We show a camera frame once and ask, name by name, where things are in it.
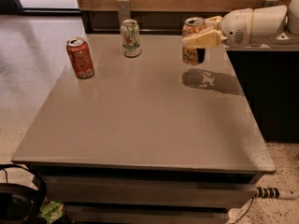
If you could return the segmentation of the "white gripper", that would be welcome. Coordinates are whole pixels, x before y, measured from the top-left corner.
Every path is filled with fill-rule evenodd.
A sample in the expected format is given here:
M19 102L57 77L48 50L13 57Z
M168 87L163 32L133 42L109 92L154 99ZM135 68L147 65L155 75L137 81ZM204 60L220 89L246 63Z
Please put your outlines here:
M183 37L182 46L186 49L213 49L222 42L223 36L225 36L224 43L230 47L247 46L250 41L252 19L252 8L234 10L224 17L207 18L206 25L213 29L207 28L198 34Z

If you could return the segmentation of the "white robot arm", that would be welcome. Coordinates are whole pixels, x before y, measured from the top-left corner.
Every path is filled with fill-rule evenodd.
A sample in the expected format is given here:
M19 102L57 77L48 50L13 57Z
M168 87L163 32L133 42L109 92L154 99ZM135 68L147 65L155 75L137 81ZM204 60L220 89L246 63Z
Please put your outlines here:
M244 8L211 17L206 19L206 28L182 39L187 49L216 48L220 43L230 48L297 45L299 0L291 0L288 6Z

